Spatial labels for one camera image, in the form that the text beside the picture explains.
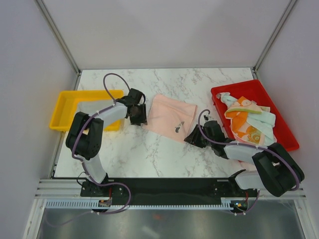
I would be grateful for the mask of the pink towel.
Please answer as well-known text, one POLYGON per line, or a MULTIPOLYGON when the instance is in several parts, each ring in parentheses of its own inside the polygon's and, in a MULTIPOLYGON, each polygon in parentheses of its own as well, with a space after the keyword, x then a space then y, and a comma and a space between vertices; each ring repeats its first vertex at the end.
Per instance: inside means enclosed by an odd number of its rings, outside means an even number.
POLYGON ((177 142, 184 142, 190 134, 197 112, 197 105, 157 94, 148 114, 144 129, 177 142))

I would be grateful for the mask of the grey towel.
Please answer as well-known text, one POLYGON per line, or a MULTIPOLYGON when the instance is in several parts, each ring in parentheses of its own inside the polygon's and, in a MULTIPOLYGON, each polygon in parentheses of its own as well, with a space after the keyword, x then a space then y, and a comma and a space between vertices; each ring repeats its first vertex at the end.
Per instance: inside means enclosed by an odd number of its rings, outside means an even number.
POLYGON ((75 113, 83 112, 85 114, 93 115, 102 109, 112 106, 113 103, 113 100, 82 101, 77 104, 75 113))

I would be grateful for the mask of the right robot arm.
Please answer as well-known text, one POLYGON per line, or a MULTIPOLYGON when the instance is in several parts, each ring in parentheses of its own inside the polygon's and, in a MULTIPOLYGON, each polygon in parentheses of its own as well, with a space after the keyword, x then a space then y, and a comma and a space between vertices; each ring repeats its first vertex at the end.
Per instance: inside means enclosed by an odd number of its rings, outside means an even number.
POLYGON ((248 189, 266 189, 275 197, 297 190, 305 179, 304 172, 279 143, 267 147, 255 146, 228 138, 215 120, 196 125, 184 139, 199 148, 210 147, 224 159, 243 161, 255 166, 255 171, 243 170, 232 175, 228 191, 240 196, 248 189))

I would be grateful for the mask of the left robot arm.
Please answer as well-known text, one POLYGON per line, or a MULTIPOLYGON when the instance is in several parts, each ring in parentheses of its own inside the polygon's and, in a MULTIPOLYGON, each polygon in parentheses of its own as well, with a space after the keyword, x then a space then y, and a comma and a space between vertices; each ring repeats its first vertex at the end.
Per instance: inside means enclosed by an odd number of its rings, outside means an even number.
POLYGON ((131 88, 127 96, 114 99, 112 105, 92 115, 84 112, 75 114, 66 139, 66 146, 74 159, 79 160, 97 196, 105 196, 109 184, 104 181, 107 173, 99 158, 104 128, 117 120, 129 119, 131 125, 147 124, 146 97, 131 88))

